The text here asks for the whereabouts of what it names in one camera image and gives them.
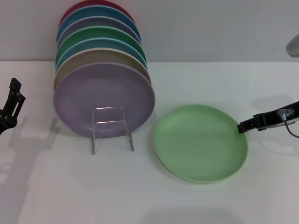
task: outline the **cable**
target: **cable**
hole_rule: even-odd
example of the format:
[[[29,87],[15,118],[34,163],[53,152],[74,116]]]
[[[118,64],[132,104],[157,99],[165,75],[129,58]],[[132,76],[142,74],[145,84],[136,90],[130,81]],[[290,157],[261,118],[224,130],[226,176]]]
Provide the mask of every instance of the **cable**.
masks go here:
[[[290,131],[290,128],[289,128],[288,123],[286,122],[286,120],[284,120],[284,123],[285,123],[285,127],[286,127],[286,129],[288,130],[288,132],[289,132],[292,136],[294,136],[294,137],[296,137],[296,138],[299,138],[298,135],[295,135],[295,134],[293,134],[293,133]]]

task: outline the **red plate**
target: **red plate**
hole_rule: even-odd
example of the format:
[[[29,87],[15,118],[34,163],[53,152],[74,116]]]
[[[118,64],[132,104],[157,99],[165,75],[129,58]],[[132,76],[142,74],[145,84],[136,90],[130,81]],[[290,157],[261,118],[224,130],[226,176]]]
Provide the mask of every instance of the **red plate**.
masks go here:
[[[133,18],[130,16],[130,14],[126,10],[124,10],[122,7],[120,7],[119,5],[116,5],[113,2],[106,1],[106,0],[86,0],[86,1],[79,2],[76,5],[73,5],[72,7],[70,7],[67,10],[60,20],[59,27],[60,27],[61,23],[63,22],[63,20],[66,17],[68,17],[68,15],[71,14],[72,12],[74,12],[80,8],[86,7],[86,6],[94,6],[94,5],[102,5],[102,6],[109,6],[109,7],[115,8],[115,9],[121,11],[122,13],[126,14],[134,22]]]

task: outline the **white wall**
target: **white wall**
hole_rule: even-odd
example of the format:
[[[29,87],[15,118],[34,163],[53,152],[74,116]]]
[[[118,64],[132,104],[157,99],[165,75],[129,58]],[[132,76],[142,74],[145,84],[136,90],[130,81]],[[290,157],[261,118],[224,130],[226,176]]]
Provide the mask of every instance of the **white wall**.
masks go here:
[[[131,13],[149,61],[297,61],[297,0],[113,0]],[[58,22],[78,0],[2,0],[0,60],[53,60]]]

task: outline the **white tabletop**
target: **white tabletop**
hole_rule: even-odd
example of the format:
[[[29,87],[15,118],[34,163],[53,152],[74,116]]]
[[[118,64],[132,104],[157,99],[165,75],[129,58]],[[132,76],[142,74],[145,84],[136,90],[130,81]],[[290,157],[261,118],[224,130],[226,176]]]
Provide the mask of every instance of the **white tabletop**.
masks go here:
[[[299,139],[285,127],[246,133],[249,153],[215,184],[175,177],[154,153],[157,120],[206,104],[237,122],[299,100],[298,63],[149,63],[155,112],[128,139],[73,134],[52,106],[53,62],[1,62],[0,107],[12,77],[27,98],[0,136],[1,224],[298,224]],[[299,134],[299,125],[290,128]]]

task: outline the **beige plate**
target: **beige plate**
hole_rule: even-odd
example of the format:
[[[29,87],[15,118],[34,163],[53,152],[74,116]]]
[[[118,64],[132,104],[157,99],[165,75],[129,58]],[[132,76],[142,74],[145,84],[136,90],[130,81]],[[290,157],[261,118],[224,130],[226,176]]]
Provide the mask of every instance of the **beige plate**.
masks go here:
[[[95,62],[114,62],[121,63],[136,69],[142,73],[147,80],[150,81],[150,76],[148,71],[143,64],[140,63],[135,57],[123,52],[121,50],[111,49],[111,48],[93,48],[88,50],[83,50],[68,58],[56,72],[56,77],[54,81],[54,89],[63,80],[67,74],[71,71],[84,66],[86,64]]]

